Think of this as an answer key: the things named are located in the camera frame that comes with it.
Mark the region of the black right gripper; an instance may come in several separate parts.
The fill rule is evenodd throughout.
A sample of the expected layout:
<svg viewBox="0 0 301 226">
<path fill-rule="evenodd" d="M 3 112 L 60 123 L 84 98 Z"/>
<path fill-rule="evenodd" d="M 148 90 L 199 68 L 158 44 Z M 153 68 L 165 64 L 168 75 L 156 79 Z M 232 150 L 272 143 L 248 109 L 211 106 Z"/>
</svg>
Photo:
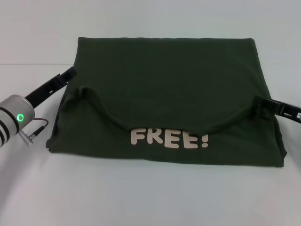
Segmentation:
<svg viewBox="0 0 301 226">
<path fill-rule="evenodd" d="M 262 97 L 255 98 L 255 106 L 257 112 L 267 110 L 269 113 L 301 124 L 301 107 Z"/>
</svg>

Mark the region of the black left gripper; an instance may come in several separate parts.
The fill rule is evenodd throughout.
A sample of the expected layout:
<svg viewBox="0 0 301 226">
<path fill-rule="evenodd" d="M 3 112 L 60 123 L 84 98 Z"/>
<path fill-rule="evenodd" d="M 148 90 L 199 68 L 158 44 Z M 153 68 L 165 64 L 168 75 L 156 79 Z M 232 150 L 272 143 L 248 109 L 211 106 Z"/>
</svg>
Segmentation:
<svg viewBox="0 0 301 226">
<path fill-rule="evenodd" d="M 33 108 L 36 108 L 55 92 L 66 86 L 67 83 L 76 75 L 77 72 L 75 68 L 70 67 L 64 73 L 58 74 L 57 76 L 53 77 L 52 79 L 35 89 L 33 92 L 28 94 L 25 99 L 29 101 Z"/>
</svg>

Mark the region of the dark green t-shirt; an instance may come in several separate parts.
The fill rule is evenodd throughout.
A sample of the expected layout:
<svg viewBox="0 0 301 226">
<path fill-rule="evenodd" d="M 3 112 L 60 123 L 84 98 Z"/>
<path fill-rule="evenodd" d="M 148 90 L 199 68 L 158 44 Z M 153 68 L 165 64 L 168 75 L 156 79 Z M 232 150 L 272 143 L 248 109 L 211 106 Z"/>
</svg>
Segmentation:
<svg viewBox="0 0 301 226">
<path fill-rule="evenodd" d="M 255 41 L 78 39 L 51 153 L 281 168 L 286 149 Z"/>
</svg>

